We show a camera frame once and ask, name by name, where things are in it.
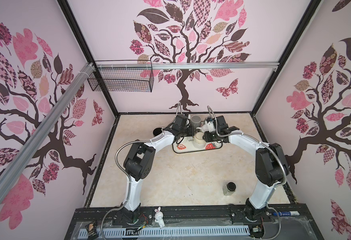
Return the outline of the cream mug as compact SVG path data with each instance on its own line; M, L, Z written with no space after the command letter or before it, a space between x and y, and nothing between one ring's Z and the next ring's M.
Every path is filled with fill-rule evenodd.
M196 149L204 149L206 141L203 139L204 133L197 132L193 137L193 146Z

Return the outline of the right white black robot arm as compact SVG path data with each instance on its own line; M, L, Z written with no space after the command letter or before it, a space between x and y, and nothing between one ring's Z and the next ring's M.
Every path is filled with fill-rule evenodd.
M201 126L206 142L223 142L238 146L255 158L257 183L245 203L246 218L254 222L266 211L275 189L286 183L289 166L279 144L269 144L229 127L223 116L207 117Z

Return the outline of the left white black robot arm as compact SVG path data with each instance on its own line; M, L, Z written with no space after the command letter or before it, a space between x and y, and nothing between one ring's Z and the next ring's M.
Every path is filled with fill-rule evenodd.
M123 203L124 209L136 212L141 206L141 190L145 179L153 166L156 152L171 146L183 137L191 135L190 116L178 114L160 134L147 141L136 140L125 144L131 146L123 163L122 170L128 178L127 193Z

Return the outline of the black mug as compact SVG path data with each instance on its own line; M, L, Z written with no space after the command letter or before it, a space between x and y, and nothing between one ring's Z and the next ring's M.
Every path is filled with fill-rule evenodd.
M153 130L153 135L154 135L154 137L160 135L161 133L162 133L162 128L155 128L155 129Z

